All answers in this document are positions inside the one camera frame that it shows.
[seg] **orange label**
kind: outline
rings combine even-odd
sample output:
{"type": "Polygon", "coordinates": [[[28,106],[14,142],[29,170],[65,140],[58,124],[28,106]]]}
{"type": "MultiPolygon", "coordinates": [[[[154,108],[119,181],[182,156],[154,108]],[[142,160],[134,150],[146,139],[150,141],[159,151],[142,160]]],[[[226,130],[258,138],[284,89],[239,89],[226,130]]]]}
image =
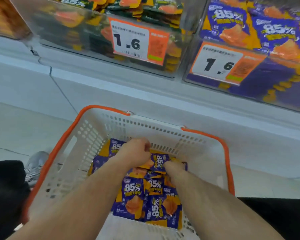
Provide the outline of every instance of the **orange label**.
{"type": "Polygon", "coordinates": [[[112,32],[113,53],[164,64],[169,33],[136,25],[120,19],[108,18],[112,32]]]}
{"type": "Polygon", "coordinates": [[[266,55],[203,41],[190,73],[240,85],[266,55]]]}

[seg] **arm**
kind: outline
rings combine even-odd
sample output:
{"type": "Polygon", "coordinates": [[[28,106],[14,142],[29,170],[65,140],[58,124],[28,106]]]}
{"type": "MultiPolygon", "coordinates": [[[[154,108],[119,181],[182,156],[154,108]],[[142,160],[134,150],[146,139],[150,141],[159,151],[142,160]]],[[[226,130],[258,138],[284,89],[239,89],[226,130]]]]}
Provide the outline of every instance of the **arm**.
{"type": "Polygon", "coordinates": [[[164,167],[200,239],[284,240],[264,219],[227,191],[183,170],[177,162],[168,161],[164,167]]]}
{"type": "Polygon", "coordinates": [[[132,139],[116,156],[39,217],[31,219],[8,240],[95,240],[130,168],[150,158],[147,139],[132,139]]]}

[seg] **shopping basket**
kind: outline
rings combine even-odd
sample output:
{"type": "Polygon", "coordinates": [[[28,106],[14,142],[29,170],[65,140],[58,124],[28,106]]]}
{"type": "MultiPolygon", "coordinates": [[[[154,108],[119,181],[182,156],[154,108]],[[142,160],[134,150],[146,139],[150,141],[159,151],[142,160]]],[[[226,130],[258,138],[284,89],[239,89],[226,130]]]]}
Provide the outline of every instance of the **shopping basket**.
{"type": "MultiPolygon", "coordinates": [[[[90,105],[80,111],[42,168],[23,211],[23,222],[39,214],[83,182],[95,155],[109,138],[146,137],[151,147],[188,162],[188,170],[234,194],[226,143],[215,136],[117,109],[90,105]]],[[[183,214],[181,230],[109,214],[97,239],[198,239],[183,214]]]]}

